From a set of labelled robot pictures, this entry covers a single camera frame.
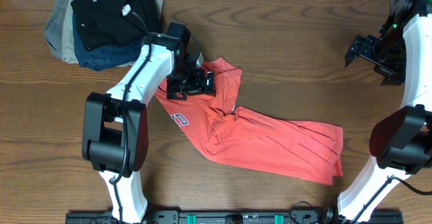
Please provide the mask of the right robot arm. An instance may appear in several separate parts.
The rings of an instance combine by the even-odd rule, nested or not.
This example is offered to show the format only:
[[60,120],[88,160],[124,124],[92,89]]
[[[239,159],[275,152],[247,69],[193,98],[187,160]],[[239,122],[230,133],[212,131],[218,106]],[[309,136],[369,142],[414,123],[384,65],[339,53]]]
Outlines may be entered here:
[[370,157],[354,182],[341,192],[323,223],[402,223],[400,211],[378,211],[398,184],[431,168],[431,0],[390,0],[380,37],[357,36],[345,63],[357,57],[374,64],[384,85],[404,85],[400,108],[381,120],[369,138]]

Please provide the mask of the red t-shirt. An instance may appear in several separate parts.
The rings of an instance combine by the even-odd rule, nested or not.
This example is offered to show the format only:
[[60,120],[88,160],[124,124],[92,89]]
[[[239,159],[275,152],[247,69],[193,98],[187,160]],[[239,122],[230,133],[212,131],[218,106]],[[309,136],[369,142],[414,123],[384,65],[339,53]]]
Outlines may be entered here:
[[167,81],[155,96],[192,145],[224,165],[331,185],[341,176],[343,129],[319,121],[288,121],[236,106],[242,70],[220,57],[204,64],[215,73],[215,95],[167,98]]

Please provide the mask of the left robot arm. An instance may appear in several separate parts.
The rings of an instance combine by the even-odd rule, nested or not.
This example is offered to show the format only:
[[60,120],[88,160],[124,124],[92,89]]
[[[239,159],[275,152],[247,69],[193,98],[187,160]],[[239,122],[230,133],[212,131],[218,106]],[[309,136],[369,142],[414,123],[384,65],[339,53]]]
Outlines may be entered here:
[[147,199],[140,169],[149,147],[147,105],[162,81],[166,97],[215,94],[215,74],[206,72],[201,53],[187,52],[189,29],[172,22],[165,34],[147,32],[141,54],[130,71],[105,94],[91,93],[85,103],[82,156],[105,181],[113,210],[66,223],[142,223]]

